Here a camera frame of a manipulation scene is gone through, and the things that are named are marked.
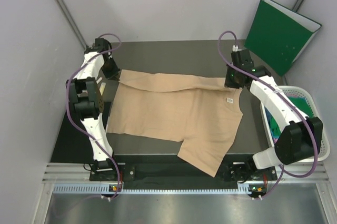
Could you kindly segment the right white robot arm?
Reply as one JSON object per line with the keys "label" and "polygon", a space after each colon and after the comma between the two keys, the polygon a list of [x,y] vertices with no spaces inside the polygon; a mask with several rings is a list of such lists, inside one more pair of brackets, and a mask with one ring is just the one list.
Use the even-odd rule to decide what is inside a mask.
{"label": "right white robot arm", "polygon": [[271,113],[281,135],[274,146],[258,152],[245,167],[249,178],[256,180],[266,168],[290,165],[306,158],[313,158],[312,168],[305,174],[286,174],[306,178],[316,169],[320,152],[323,122],[318,117],[310,118],[299,110],[278,87],[272,76],[256,77],[233,64],[227,65],[225,86],[233,80],[238,87],[246,87]]}

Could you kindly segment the beige t shirt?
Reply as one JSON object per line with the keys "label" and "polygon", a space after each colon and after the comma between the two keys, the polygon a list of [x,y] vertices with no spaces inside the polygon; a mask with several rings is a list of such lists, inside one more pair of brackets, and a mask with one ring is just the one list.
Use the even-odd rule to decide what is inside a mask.
{"label": "beige t shirt", "polygon": [[180,142],[178,157],[214,177],[234,143],[241,89],[222,77],[121,72],[108,133]]}

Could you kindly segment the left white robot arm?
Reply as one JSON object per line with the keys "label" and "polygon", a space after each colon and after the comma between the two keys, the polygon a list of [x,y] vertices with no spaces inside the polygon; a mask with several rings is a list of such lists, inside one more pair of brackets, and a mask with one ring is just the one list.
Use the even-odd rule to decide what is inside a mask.
{"label": "left white robot arm", "polygon": [[66,114],[71,125],[90,141],[94,174],[119,182],[121,174],[107,140],[103,124],[104,101],[97,84],[104,66],[112,66],[108,74],[116,76],[119,72],[111,57],[113,51],[108,45],[93,45],[85,50],[82,65],[66,82]]}

